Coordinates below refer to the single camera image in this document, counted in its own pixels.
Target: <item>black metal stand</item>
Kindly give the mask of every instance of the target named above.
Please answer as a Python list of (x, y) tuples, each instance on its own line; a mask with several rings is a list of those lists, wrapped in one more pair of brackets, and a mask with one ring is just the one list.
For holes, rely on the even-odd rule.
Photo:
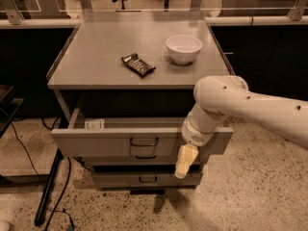
[[(15, 98), (6, 107), (3, 114), (0, 114), (0, 138), (5, 133), (13, 120), (13, 116), (22, 104), (22, 98)], [(2, 176), (0, 174), (0, 188), (19, 188), (29, 187), (34, 185), (43, 185), (43, 193), (38, 206), (38, 211), (35, 219), (35, 226), (41, 226), (45, 221), (46, 207), (49, 196), (52, 192), (54, 181), (57, 175), (60, 160), (64, 156), (58, 149), (49, 174), (40, 175), (16, 175), (16, 176)]]

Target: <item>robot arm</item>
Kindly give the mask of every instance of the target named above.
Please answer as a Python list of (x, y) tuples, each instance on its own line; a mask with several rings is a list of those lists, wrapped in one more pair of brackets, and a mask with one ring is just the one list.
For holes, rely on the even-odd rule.
[(215, 128), (229, 116), (241, 117), (272, 133), (308, 148), (308, 102), (269, 96), (248, 90), (238, 76), (209, 76), (199, 80), (193, 90), (196, 101), (183, 123), (187, 143), (179, 151), (175, 175), (184, 178)]

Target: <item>floor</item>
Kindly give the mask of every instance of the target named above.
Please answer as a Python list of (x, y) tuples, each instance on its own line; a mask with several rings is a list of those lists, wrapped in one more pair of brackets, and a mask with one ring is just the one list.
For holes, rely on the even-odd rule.
[[(214, 7), (221, 0), (208, 1)], [(67, 4), (73, 8), (75, 2)], [(45, 123), (51, 126), (54, 119)], [(13, 125), (38, 173), (47, 173), (57, 150), (50, 131), (39, 118)], [(308, 230), (308, 151), (242, 119), (229, 118), (224, 126), (233, 128), (234, 135), (223, 155), (211, 156), (195, 190), (98, 192), (90, 173), (72, 159), (70, 181), (58, 210), (65, 209), (75, 230), (82, 231)], [(34, 173), (12, 126), (0, 139), (0, 158), (2, 175)], [(67, 173), (68, 160), (63, 159), (49, 208), (54, 207)], [(0, 189), (0, 219), (9, 221), (13, 231), (43, 230), (44, 225), (34, 225), (41, 195), (42, 187)], [(68, 216), (56, 213), (48, 230), (72, 230), (69, 226)]]

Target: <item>bowl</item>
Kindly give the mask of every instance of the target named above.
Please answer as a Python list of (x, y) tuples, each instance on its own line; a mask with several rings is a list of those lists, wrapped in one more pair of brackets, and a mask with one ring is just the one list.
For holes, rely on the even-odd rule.
[(169, 56), (177, 64), (188, 64), (200, 53), (202, 42), (193, 36), (175, 35), (166, 41)]

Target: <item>gray tabletop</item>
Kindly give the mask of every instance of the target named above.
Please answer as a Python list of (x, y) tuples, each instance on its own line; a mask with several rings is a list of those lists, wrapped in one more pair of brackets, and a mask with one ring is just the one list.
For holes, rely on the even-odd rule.
[[(182, 66), (167, 55), (166, 40), (177, 34), (203, 42), (196, 61)], [(121, 57), (138, 53), (156, 70), (143, 79)], [(191, 89), (208, 75), (229, 72), (213, 37), (195, 12), (90, 13), (52, 75), (54, 90)]]

